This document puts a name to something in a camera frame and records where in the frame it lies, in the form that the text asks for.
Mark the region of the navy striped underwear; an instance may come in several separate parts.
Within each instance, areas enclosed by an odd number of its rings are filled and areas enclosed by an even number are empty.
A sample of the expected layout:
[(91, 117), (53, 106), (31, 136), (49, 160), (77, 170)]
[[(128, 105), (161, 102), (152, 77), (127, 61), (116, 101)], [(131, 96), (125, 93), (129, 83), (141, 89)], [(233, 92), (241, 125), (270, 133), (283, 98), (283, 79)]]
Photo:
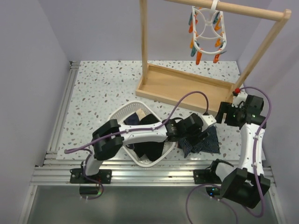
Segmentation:
[(218, 154), (220, 152), (219, 140), (217, 136), (216, 126), (211, 126), (207, 129), (209, 136), (202, 140), (199, 144), (191, 146), (186, 138), (182, 138), (178, 141), (178, 148), (183, 150), (184, 158), (190, 153), (210, 153)]

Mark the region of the black underwear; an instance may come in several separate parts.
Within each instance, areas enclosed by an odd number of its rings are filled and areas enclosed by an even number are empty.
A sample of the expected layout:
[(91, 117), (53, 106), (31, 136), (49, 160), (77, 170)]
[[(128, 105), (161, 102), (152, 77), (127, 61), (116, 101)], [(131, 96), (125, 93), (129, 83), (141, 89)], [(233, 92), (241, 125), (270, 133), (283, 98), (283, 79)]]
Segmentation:
[[(141, 121), (139, 126), (155, 124), (159, 120), (153, 114), (148, 114)], [(147, 138), (146, 141), (133, 144), (133, 151), (140, 159), (143, 156), (146, 156), (151, 162), (158, 160), (164, 150), (164, 140), (163, 141), (152, 141), (150, 138)]]

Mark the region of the navy underwear with beige band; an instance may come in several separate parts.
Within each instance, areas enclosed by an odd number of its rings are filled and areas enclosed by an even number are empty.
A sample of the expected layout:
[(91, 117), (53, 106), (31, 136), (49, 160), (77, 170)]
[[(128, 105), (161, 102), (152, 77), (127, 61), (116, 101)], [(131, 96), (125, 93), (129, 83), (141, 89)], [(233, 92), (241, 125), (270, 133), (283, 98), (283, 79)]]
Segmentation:
[(138, 109), (135, 113), (124, 119), (123, 123), (125, 125), (137, 126), (144, 117), (146, 117), (145, 112), (142, 109)]

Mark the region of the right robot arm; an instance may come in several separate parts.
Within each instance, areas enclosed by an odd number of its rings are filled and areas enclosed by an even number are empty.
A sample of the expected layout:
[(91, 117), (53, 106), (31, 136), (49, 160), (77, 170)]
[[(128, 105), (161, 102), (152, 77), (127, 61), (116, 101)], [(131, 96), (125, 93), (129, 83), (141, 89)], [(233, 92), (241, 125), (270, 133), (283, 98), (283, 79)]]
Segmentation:
[(269, 190), (271, 182), (264, 176), (262, 141), (266, 117), (261, 115), (264, 100), (245, 92), (234, 93), (232, 103), (222, 102), (217, 123), (238, 127), (241, 133), (241, 155), (238, 166), (216, 159), (208, 171), (213, 183), (221, 182), (220, 196), (253, 209)]

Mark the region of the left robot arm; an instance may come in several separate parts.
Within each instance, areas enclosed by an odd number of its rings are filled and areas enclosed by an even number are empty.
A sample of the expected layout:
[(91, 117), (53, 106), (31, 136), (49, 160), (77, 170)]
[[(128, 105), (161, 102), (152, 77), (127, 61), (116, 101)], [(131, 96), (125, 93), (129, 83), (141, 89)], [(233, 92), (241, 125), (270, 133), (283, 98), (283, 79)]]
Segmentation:
[(207, 113), (192, 113), (176, 122), (166, 119), (149, 125), (121, 125), (116, 119), (107, 121), (92, 133), (93, 154), (82, 164), (80, 177), (86, 183), (96, 180), (103, 161), (113, 158), (125, 145), (144, 142), (178, 142), (205, 132), (215, 120)]

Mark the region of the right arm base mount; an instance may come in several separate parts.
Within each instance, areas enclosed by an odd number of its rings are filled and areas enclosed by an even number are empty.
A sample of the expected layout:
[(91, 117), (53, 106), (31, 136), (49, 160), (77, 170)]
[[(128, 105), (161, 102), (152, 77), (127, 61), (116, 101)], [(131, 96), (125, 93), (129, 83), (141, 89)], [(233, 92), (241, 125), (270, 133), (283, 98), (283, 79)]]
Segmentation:
[(228, 171), (223, 169), (196, 169), (193, 171), (195, 184), (205, 185), (207, 194), (211, 197), (224, 198), (221, 191), (222, 183), (228, 176)]

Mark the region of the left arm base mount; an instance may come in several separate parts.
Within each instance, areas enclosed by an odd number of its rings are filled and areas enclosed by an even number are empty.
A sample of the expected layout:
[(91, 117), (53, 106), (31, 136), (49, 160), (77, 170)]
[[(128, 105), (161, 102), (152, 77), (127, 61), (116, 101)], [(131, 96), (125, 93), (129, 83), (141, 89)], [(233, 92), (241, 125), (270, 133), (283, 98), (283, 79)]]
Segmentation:
[(104, 192), (103, 184), (110, 184), (112, 170), (100, 169), (97, 174), (84, 176), (82, 168), (70, 170), (70, 183), (80, 184), (79, 194), (85, 200), (94, 200), (102, 196)]

